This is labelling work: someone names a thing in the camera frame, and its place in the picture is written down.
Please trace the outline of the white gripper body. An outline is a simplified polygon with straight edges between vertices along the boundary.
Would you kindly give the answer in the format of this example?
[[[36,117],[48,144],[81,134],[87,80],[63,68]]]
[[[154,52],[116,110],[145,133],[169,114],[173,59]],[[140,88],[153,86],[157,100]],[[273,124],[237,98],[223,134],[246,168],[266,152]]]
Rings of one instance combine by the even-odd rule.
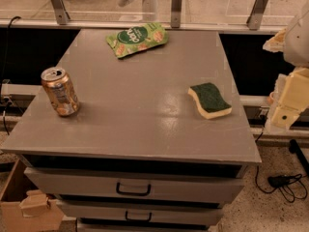
[[[267,126],[288,130],[309,107],[309,69],[297,67],[288,75],[280,73],[272,92],[273,102],[267,115]]]

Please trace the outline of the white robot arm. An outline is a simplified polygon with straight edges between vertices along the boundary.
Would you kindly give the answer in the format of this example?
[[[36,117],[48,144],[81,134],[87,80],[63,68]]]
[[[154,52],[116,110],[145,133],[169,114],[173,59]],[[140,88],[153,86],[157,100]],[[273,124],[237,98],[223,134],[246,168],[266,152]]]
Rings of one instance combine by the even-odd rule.
[[[270,123],[288,130],[309,106],[309,3],[290,24],[267,40],[263,49],[283,53],[284,60],[295,69],[275,84]]]

